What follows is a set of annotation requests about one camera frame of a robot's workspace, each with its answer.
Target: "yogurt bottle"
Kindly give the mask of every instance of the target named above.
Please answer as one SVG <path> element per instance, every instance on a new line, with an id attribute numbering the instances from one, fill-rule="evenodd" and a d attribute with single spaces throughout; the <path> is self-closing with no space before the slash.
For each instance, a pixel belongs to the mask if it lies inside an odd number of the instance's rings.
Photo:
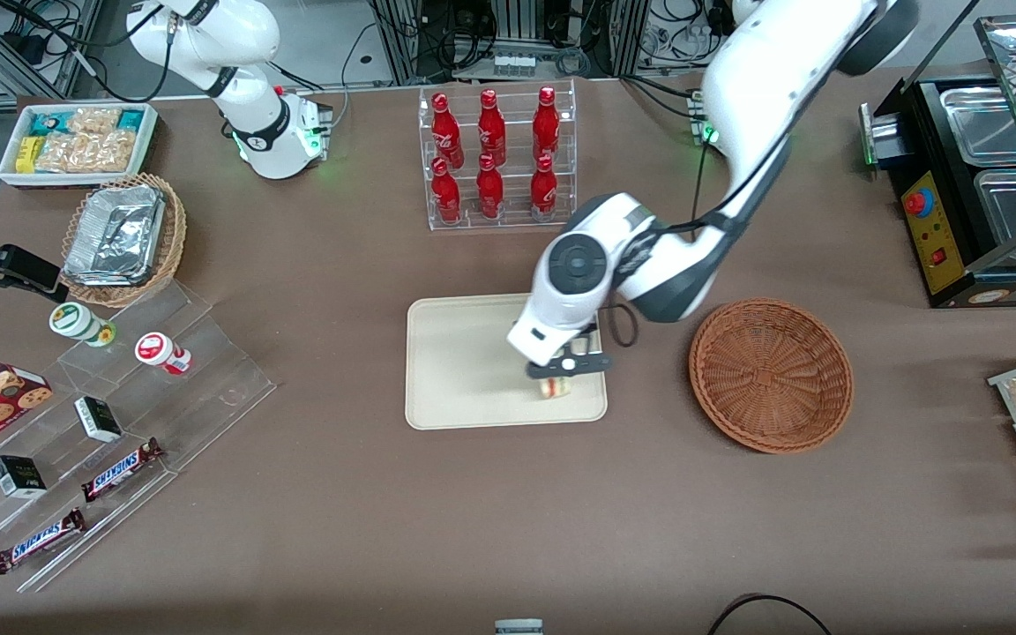
<path id="1" fill-rule="evenodd" d="M 180 348 L 173 338 L 158 332 L 140 337 L 136 342 L 136 359 L 172 375 L 182 375 L 191 368 L 191 352 Z"/>
<path id="2" fill-rule="evenodd" d="M 117 327 L 105 318 L 97 317 L 87 306 L 67 302 L 57 306 L 50 314 L 50 330 L 59 336 L 74 338 L 100 348 L 117 338 Z"/>

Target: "white robotic arm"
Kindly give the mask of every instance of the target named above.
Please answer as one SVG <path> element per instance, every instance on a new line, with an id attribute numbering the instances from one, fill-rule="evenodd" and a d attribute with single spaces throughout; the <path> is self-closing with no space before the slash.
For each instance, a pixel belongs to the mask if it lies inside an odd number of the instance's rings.
<path id="1" fill-rule="evenodd" d="M 786 133 L 834 69 L 870 70 L 905 44 L 914 0 L 747 0 L 746 19 L 703 80 L 712 144 L 731 171 L 728 194 L 696 225 L 665 228 L 636 198 L 585 202 L 548 245 L 531 298 L 508 341 L 545 373 L 576 374 L 564 353 L 589 328 L 611 289 L 653 322 L 689 317 L 708 294 L 786 158 Z M 693 242 L 681 232 L 698 229 Z"/>
<path id="2" fill-rule="evenodd" d="M 132 29 L 158 7 L 134 4 Z M 277 20 L 254 0 L 170 0 L 132 36 L 146 60 L 174 70 L 213 98 L 234 129 L 242 157 L 266 178 L 293 177 L 326 150 L 318 106 L 298 96 L 278 96 L 257 64 L 273 59 Z M 330 121 L 325 112 L 326 121 Z"/>

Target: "red bottle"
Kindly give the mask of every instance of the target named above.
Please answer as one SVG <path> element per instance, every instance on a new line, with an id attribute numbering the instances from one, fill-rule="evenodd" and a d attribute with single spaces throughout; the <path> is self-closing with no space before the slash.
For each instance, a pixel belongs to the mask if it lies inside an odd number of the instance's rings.
<path id="1" fill-rule="evenodd" d="M 497 166 L 508 160 L 508 140 L 505 134 L 505 116 L 497 107 L 497 91 L 481 90 L 481 119 L 477 121 L 481 134 L 481 151 L 491 153 Z"/>
<path id="2" fill-rule="evenodd" d="M 535 161 L 559 152 L 559 112 L 556 111 L 556 89 L 545 85 L 539 88 L 539 108 L 531 120 L 531 153 Z"/>
<path id="3" fill-rule="evenodd" d="M 456 225 L 460 223 L 460 190 L 457 189 L 457 181 L 449 174 L 449 165 L 443 157 L 434 157 L 431 169 L 434 171 L 431 189 L 434 190 L 434 202 L 441 223 Z"/>
<path id="4" fill-rule="evenodd" d="M 434 104 L 434 144 L 438 155 L 449 162 L 449 168 L 460 170 L 464 165 L 464 150 L 460 149 L 460 126 L 449 112 L 449 100 L 443 92 L 437 92 L 431 104 Z"/>
<path id="5" fill-rule="evenodd" d="M 497 172 L 496 160 L 491 153 L 481 155 L 481 173 L 477 175 L 477 192 L 481 196 L 481 214 L 496 220 L 505 208 L 505 181 Z"/>
<path id="6" fill-rule="evenodd" d="M 531 176 L 531 217 L 537 223 L 547 223 L 556 213 L 556 188 L 559 186 L 552 173 L 552 155 L 541 156 Z"/>

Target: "aluminum foil container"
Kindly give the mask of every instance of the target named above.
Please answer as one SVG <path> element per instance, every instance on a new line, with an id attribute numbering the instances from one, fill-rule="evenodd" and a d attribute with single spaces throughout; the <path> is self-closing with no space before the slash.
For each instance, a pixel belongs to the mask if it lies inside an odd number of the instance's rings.
<path id="1" fill-rule="evenodd" d="M 65 276 L 84 285 L 144 284 L 166 204 L 166 195 L 149 185 L 98 190 L 81 209 Z"/>

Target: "yellow control panel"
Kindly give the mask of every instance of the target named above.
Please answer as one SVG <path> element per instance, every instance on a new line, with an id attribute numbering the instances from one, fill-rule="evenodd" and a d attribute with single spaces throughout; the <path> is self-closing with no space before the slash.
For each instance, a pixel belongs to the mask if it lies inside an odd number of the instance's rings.
<path id="1" fill-rule="evenodd" d="M 943 205 L 939 204 L 939 190 L 932 173 L 920 177 L 899 201 L 904 206 L 907 230 L 919 254 L 919 268 L 924 270 L 928 290 L 940 293 L 963 277 L 965 269 Z"/>

